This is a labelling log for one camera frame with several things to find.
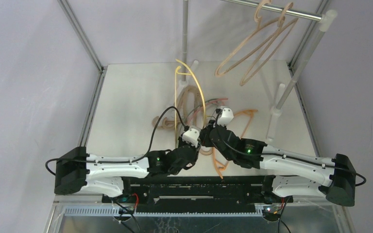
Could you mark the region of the yellow wire hanger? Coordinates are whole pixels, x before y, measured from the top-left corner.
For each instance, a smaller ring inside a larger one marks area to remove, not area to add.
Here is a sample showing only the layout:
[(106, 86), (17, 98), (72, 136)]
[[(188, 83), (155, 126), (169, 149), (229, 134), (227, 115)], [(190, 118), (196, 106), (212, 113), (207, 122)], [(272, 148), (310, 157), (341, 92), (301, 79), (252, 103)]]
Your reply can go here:
[(191, 76), (199, 90), (199, 93), (200, 93), (200, 97), (201, 97), (201, 100), (202, 100), (202, 107), (203, 107), (203, 126), (205, 125), (206, 123), (206, 104), (205, 104), (205, 100), (204, 100), (204, 94), (203, 94), (203, 90), (202, 90), (202, 87), (195, 75), (195, 73), (192, 71), (192, 69), (190, 68), (190, 66), (188, 66), (186, 63), (182, 62), (181, 60), (179, 59), (175, 59), (176, 62), (180, 63), (182, 66), (178, 66), (176, 69), (175, 69), (175, 73), (174, 73), (174, 107), (178, 108), (178, 101), (177, 101), (177, 98), (178, 98), (178, 79), (177, 79), (177, 76), (178, 75), (186, 75), (186, 76)]

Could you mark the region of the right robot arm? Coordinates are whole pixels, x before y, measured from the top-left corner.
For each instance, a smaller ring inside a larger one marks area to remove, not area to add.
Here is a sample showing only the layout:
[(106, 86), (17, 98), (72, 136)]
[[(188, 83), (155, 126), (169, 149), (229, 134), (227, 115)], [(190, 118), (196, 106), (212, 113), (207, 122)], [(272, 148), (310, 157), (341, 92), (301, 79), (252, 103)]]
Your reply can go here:
[(239, 167), (283, 172), (284, 175), (265, 177), (261, 188), (265, 201), (316, 196), (340, 206), (355, 205), (358, 173), (344, 154), (338, 153), (334, 158), (311, 157), (278, 149), (255, 139), (239, 138), (215, 120), (202, 129), (200, 140), (204, 147), (217, 149)]

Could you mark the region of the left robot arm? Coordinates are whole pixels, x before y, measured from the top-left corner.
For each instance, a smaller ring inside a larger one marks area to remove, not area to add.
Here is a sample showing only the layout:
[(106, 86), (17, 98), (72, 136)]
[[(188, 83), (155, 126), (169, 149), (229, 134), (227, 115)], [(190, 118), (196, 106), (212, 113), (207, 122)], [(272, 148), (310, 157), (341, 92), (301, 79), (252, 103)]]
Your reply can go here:
[(179, 137), (173, 150), (153, 150), (140, 157), (104, 157), (76, 147), (56, 158), (54, 193), (70, 195), (80, 191), (94, 192), (127, 202), (132, 197), (131, 187), (124, 178), (151, 178), (177, 175), (192, 168), (197, 160), (199, 138)]

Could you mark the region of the metal clothes rack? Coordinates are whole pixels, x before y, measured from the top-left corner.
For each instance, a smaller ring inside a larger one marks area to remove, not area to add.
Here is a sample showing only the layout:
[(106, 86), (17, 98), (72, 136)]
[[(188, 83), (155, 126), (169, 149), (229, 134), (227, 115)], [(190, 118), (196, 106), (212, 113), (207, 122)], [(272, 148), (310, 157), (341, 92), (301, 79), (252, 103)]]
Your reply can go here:
[[(283, 10), (284, 6), (275, 6), (272, 4), (270, 0), (260, 0), (260, 1), (252, 1), (252, 0), (238, 0), (236, 1), (237, 4), (247, 5), (254, 7), (255, 10), (257, 7), (260, 7), (260, 15), (263, 18), (264, 22), (268, 22), (269, 20), (277, 17), (280, 15), (280, 12)], [(295, 75), (290, 77), (289, 83), (285, 83), (283, 78), (279, 76), (279, 71), (273, 71), (273, 68), (279, 67), (284, 62), (283, 61), (274, 61), (270, 59), (265, 66), (261, 69), (261, 71), (255, 75), (255, 77), (251, 80), (258, 79), (261, 81), (262, 85), (264, 86), (264, 90), (266, 92), (266, 96), (268, 98), (268, 114), (269, 114), (269, 121), (268, 125), (266, 126), (266, 134), (264, 141), (267, 143), (271, 143), (275, 138), (278, 131), (278, 125), (281, 121), (281, 115), (283, 112), (283, 106), (285, 101), (288, 99), (290, 93), (294, 89), (296, 83), (298, 82), (300, 75), (306, 64), (308, 63), (310, 57), (312, 56), (313, 52), (315, 51), (316, 47), (318, 46), (319, 42), (321, 41), (324, 34), (328, 31), (329, 27), (333, 23), (333, 21), (338, 16), (336, 10), (327, 10), (326, 13), (322, 15), (313, 14), (309, 12), (302, 12), (300, 10), (296, 11), (294, 9), (289, 10), (286, 13), (287, 19), (291, 20), (297, 17), (299, 20), (304, 18), (308, 20), (317, 21), (318, 26), (318, 33), (314, 42), (311, 44), (307, 54), (305, 55), (304, 60), (299, 64), (298, 70), (295, 72)], [(253, 33), (257, 28), (257, 23), (255, 23), (254, 29), (249, 33)], [(223, 59), (218, 66), (217, 70), (220, 72), (219, 77), (226, 77), (227, 74), (238, 74), (240, 76), (239, 82), (243, 77), (244, 73), (248, 70), (249, 66), (254, 61), (254, 58), (258, 53), (252, 55), (247, 60), (243, 61), (242, 63), (238, 64), (237, 62), (242, 59), (245, 55), (247, 55), (252, 49), (254, 49), (257, 45), (259, 45), (262, 41), (268, 38), (269, 35), (274, 31), (276, 28), (275, 25), (272, 25), (268, 29), (261, 32), (260, 35), (256, 35), (242, 48), (239, 49), (239, 45), (244, 41), (239, 42), (238, 46), (236, 46), (229, 55)]]

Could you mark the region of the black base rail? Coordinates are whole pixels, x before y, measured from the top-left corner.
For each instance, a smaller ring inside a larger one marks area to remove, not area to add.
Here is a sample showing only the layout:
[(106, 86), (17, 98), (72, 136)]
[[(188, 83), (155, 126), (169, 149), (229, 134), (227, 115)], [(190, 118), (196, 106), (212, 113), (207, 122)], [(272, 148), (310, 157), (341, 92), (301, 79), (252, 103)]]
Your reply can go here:
[(254, 214), (257, 205), (292, 203), (269, 187), (272, 176), (124, 178), (115, 200), (138, 214)]

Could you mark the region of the aluminium frame right post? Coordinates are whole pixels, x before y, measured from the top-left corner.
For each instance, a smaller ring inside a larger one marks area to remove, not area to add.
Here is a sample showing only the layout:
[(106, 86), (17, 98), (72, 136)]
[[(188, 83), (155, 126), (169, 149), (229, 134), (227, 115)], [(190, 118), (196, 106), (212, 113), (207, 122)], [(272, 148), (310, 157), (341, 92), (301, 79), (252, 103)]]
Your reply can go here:
[[(330, 6), (332, 0), (321, 0), (317, 9), (316, 9), (316, 13), (318, 15), (322, 15), (324, 14), (328, 7)], [(314, 21), (314, 20), (311, 20), (310, 23), (308, 24), (307, 28), (306, 28), (306, 31), (292, 57), (292, 59), (290, 60), (290, 62), (288, 63), (288, 67), (290, 70), (294, 70), (297, 66), (297, 64), (299, 63), (299, 61), (301, 60), (301, 56), (303, 55), (303, 53), (305, 52), (306, 50), (306, 47), (307, 47), (307, 44), (309, 43), (312, 35), (313, 35), (313, 32), (315, 30), (315, 27), (317, 25), (317, 21)]]

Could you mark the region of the aluminium frame post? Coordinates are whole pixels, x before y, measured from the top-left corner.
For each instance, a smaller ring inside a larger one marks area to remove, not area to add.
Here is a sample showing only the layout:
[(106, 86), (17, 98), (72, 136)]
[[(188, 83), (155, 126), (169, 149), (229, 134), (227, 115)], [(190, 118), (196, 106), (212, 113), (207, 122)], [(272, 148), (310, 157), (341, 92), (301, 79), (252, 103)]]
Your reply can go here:
[[(322, 15), (324, 14), (328, 7), (330, 6), (332, 0), (321, 0), (317, 9), (316, 9), (316, 13), (318, 15)], [(308, 24), (307, 28), (306, 28), (306, 31), (292, 57), (292, 59), (290, 60), (290, 62), (288, 63), (288, 67), (290, 70), (294, 70), (297, 66), (297, 64), (299, 63), (299, 61), (301, 60), (301, 56), (303, 55), (303, 53), (305, 52), (306, 50), (306, 47), (307, 47), (307, 44), (309, 43), (312, 35), (313, 35), (313, 32), (315, 30), (315, 27), (317, 25), (317, 21), (314, 21), (314, 20), (311, 20), (310, 23)]]
[(61, 9), (63, 10), (64, 14), (66, 15), (71, 27), (75, 31), (79, 41), (81, 42), (84, 50), (86, 51), (89, 59), (92, 61), (96, 69), (99, 73), (102, 73), (104, 67), (96, 54), (88, 36), (86, 35), (81, 23), (79, 22), (78, 17), (76, 16), (72, 6), (70, 5), (68, 0), (58, 0), (58, 4), (60, 5)]

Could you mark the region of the aluminium frame left post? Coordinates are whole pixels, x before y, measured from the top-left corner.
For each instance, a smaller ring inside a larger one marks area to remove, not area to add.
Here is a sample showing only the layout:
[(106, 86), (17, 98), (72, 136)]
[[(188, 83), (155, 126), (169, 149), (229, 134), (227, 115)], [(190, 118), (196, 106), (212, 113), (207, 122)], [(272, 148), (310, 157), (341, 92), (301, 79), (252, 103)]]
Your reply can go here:
[(96, 69), (99, 73), (102, 73), (104, 67), (96, 54), (88, 36), (86, 35), (81, 23), (79, 22), (78, 17), (76, 16), (72, 6), (70, 5), (68, 0), (58, 0), (58, 4), (60, 5), (61, 9), (63, 10), (64, 14), (66, 15), (71, 27), (75, 31), (79, 41), (81, 42), (84, 50), (86, 51), (89, 59), (92, 61)]

